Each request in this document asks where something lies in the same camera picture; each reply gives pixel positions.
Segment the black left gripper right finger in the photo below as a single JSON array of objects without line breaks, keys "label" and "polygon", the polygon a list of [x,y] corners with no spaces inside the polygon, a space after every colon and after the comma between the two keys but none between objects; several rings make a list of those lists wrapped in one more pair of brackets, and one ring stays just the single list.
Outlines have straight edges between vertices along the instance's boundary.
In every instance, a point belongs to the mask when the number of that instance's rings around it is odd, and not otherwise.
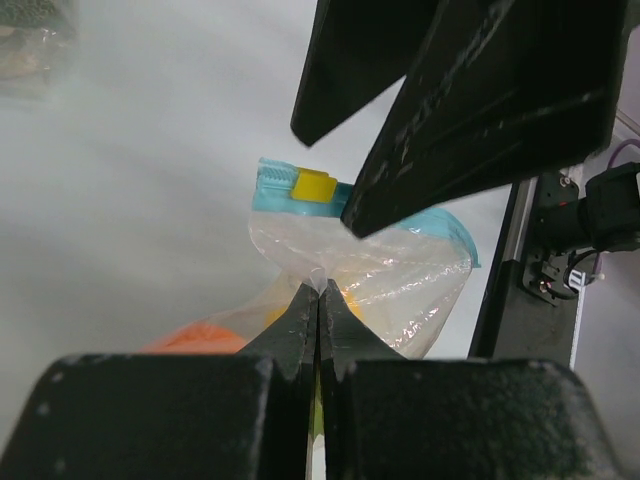
[{"label": "black left gripper right finger", "polygon": [[331,479],[620,479],[578,377],[546,360],[410,360],[329,282],[318,307]]}]

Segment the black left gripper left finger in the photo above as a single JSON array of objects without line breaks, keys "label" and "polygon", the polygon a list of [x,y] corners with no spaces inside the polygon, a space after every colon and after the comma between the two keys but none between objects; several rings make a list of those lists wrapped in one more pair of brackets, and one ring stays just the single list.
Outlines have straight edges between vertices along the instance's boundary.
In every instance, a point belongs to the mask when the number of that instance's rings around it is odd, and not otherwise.
[{"label": "black left gripper left finger", "polygon": [[319,296],[232,355],[85,354],[35,383],[5,479],[307,479]]}]

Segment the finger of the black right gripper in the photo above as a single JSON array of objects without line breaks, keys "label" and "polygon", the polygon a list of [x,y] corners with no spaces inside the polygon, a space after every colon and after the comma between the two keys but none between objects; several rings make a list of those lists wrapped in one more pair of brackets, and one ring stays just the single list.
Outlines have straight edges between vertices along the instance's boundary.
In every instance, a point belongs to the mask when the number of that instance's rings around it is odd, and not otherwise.
[{"label": "finger of the black right gripper", "polygon": [[319,1],[290,122],[295,137],[314,145],[404,76],[437,6]]},{"label": "finger of the black right gripper", "polygon": [[342,213],[357,237],[611,141],[626,1],[442,1]]}]

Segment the clear zip top bag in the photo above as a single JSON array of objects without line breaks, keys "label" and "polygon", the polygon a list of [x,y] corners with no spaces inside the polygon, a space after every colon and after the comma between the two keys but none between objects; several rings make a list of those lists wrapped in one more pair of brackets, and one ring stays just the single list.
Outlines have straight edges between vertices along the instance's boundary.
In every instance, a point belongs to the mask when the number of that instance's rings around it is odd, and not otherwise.
[{"label": "clear zip top bag", "polygon": [[423,357],[480,265],[472,236],[447,210],[430,208],[359,240],[340,221],[351,190],[326,172],[260,159],[248,230],[280,273],[245,305],[196,322],[248,344],[300,287],[321,293],[334,281],[350,312],[387,345]]}]

